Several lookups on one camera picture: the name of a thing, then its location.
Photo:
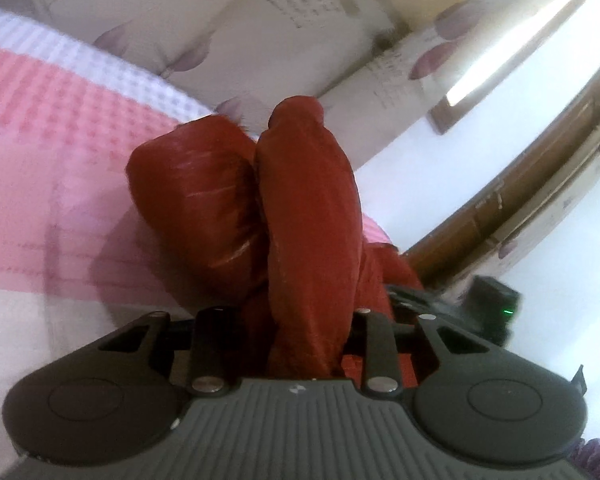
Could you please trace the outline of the purple patterned sleeve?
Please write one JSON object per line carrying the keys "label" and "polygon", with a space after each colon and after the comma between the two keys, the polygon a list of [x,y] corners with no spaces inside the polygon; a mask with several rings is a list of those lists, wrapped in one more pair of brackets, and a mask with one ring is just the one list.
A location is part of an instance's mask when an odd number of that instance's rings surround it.
{"label": "purple patterned sleeve", "polygon": [[600,479],[600,438],[581,439],[570,454],[570,460],[593,478]]}

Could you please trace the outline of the pink checkered bedspread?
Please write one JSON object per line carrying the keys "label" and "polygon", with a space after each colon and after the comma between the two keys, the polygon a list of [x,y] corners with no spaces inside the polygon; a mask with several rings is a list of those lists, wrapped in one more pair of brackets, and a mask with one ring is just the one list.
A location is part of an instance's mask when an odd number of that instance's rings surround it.
{"label": "pink checkered bedspread", "polygon": [[155,76],[0,10],[0,479],[344,479],[363,447],[337,411],[348,385],[264,387],[251,426],[212,434],[199,412],[163,443],[105,466],[58,466],[9,439],[7,391],[115,327],[163,310],[245,301],[266,255],[175,249],[137,213],[124,168],[137,145],[204,116]]}

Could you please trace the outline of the red puffer jacket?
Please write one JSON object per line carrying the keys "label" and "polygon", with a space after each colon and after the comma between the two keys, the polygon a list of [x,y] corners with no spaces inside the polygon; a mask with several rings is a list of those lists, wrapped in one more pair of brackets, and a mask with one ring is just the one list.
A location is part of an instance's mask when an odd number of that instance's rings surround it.
{"label": "red puffer jacket", "polygon": [[358,187],[320,102],[292,96],[257,139],[222,115],[138,146],[133,202],[168,256],[235,308],[257,374],[358,379],[344,345],[354,312],[391,311],[387,287],[416,272],[362,213]]}

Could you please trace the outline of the brown wooden door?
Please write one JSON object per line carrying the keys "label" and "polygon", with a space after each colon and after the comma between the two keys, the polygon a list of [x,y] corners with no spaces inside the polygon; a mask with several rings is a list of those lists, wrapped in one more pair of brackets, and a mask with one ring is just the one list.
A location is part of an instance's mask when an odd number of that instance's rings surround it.
{"label": "brown wooden door", "polygon": [[434,288],[513,217],[588,140],[600,123],[600,69],[497,177],[406,252],[422,284]]}

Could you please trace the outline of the beige leaf print curtain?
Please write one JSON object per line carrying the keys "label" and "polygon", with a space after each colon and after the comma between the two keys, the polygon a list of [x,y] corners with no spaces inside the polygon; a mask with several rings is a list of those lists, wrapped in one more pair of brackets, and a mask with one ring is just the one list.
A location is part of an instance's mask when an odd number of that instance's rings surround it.
{"label": "beige leaf print curtain", "polygon": [[154,73],[252,133],[319,99],[355,166],[436,106],[512,0],[0,0]]}

